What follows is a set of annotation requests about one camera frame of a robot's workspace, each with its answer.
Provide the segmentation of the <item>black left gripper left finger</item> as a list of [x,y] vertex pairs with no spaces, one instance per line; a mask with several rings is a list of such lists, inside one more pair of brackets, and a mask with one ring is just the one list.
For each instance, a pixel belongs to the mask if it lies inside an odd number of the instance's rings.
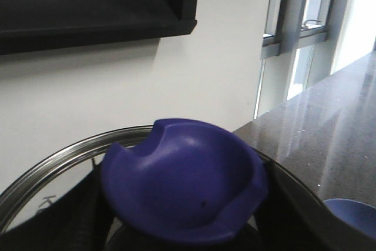
[[68,193],[1,235],[1,250],[102,250],[114,213],[95,165]]

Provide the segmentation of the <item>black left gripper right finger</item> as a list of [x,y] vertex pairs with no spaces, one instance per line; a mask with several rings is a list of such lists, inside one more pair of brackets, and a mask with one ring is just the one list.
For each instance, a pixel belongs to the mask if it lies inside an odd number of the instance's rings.
[[253,148],[245,216],[265,250],[375,250],[375,239],[330,212],[301,180]]

